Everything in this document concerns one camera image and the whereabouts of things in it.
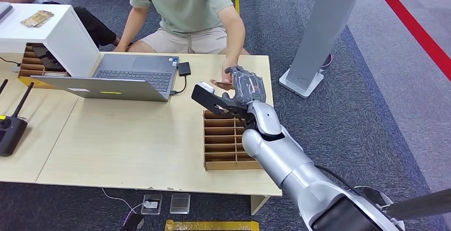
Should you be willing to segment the person's left hand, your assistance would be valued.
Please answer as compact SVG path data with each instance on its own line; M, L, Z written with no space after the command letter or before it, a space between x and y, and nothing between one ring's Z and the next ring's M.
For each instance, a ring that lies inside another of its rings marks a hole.
M223 90L232 90L234 89L234 85L232 82L232 75L231 73L226 73L226 69L229 67L233 67L234 64L230 63L228 61L224 61L222 63L222 73L221 73L221 79L210 79L210 83L212 83L214 86L223 89Z

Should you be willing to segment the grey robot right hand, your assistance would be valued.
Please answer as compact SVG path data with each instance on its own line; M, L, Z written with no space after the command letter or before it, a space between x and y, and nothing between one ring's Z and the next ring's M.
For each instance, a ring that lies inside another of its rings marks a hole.
M255 73L245 70L241 66L228 67L226 74L232 76L232 83L235 95L232 98L241 105L247 105L251 102L266 102L266 91L262 77Z

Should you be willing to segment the person's right hand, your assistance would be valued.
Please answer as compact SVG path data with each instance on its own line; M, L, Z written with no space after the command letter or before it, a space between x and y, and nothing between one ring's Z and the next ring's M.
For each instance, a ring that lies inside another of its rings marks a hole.
M120 41L116 45L116 47L113 51L114 52L128 52L132 45L133 45L133 42L126 43L126 42Z

